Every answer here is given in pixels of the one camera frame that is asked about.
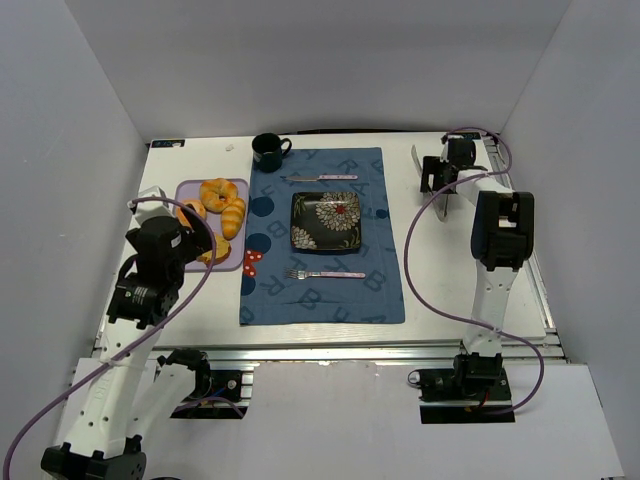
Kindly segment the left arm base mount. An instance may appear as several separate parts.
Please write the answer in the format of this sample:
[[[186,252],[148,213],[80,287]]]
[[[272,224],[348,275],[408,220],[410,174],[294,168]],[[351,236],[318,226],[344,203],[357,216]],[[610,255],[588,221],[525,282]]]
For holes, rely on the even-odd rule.
[[[176,407],[173,419],[241,419],[246,414],[241,370],[212,369],[207,354],[194,349],[176,349],[156,363],[156,378],[169,365],[181,365],[194,377],[194,390]]]

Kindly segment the striped croissant bread roll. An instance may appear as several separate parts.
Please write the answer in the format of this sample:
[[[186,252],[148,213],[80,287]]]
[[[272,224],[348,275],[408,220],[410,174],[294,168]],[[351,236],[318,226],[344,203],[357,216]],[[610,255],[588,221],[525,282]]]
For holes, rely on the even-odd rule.
[[[226,240],[235,238],[244,222],[246,213],[245,201],[237,197],[222,211],[220,216],[222,235]]]

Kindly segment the metal tongs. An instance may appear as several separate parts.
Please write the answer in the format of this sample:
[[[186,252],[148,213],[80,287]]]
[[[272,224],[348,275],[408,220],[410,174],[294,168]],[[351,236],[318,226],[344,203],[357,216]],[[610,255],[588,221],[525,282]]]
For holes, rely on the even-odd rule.
[[[422,173],[422,158],[424,156],[420,156],[417,151],[416,145],[412,145],[410,149],[411,158],[417,170],[417,173],[420,177],[421,183],[421,173]],[[434,197],[435,192],[433,193],[422,193],[426,199],[430,199]],[[435,210],[435,214],[437,218],[441,222],[445,222],[447,220],[447,208],[448,208],[448,198],[446,194],[441,194],[437,198],[432,201],[432,206]]]

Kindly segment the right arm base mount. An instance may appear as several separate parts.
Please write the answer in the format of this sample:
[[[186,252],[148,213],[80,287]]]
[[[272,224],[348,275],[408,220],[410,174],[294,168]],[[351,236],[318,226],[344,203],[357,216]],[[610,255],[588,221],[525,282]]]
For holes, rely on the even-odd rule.
[[[513,423],[512,395],[503,358],[459,354],[450,368],[416,369],[408,384],[419,391],[424,425]]]

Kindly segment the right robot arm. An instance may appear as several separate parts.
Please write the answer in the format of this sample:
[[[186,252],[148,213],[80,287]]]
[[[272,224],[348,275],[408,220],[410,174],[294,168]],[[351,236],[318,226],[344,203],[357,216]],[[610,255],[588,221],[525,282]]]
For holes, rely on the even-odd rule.
[[[421,191],[458,195],[475,208],[470,250],[476,265],[476,287],[470,319],[454,359],[453,381],[468,391],[488,389],[502,373],[503,329],[513,283],[533,253],[534,196],[502,185],[476,164],[476,143],[470,134],[442,138],[443,151],[425,157]]]

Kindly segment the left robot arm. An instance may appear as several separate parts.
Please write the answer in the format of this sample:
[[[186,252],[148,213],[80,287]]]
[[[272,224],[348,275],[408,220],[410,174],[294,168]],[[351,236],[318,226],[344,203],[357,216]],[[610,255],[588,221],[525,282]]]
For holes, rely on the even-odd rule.
[[[120,267],[107,308],[100,365],[88,379],[86,400],[58,446],[47,448],[41,468],[55,479],[140,479],[143,442],[153,424],[178,403],[201,393],[210,377],[203,353],[178,350],[168,358],[160,385],[135,409],[147,359],[164,326],[187,303],[179,298],[189,263],[215,249],[211,227],[192,209],[135,216],[125,238],[134,253]]]

